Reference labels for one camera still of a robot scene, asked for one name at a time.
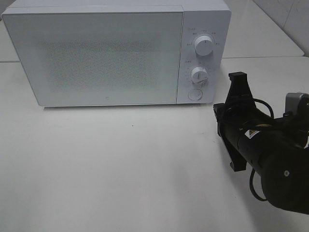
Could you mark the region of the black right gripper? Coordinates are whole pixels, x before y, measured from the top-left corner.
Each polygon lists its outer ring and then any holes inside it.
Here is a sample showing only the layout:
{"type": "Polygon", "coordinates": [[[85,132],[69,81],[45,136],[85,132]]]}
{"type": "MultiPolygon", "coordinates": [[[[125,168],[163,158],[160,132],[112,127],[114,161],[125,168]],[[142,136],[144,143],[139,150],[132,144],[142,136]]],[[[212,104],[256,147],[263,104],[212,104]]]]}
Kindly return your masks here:
{"type": "Polygon", "coordinates": [[[268,162],[300,166],[307,160],[308,116],[271,118],[256,108],[246,73],[228,76],[231,85],[225,104],[215,104],[213,109],[232,170],[245,171],[249,164],[261,174],[268,162]]]}

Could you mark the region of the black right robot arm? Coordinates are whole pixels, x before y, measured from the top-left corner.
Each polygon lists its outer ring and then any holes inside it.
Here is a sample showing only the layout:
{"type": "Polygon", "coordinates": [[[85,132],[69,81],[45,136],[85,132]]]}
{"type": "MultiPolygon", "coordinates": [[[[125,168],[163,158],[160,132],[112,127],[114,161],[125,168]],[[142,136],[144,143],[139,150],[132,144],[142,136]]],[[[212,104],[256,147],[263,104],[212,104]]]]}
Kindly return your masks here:
{"type": "Polygon", "coordinates": [[[263,196],[257,199],[274,207],[309,212],[309,96],[288,93],[285,112],[276,118],[273,111],[257,108],[247,74],[229,74],[231,86],[224,103],[213,106],[221,137],[235,172],[247,165],[261,178],[263,196]]]}

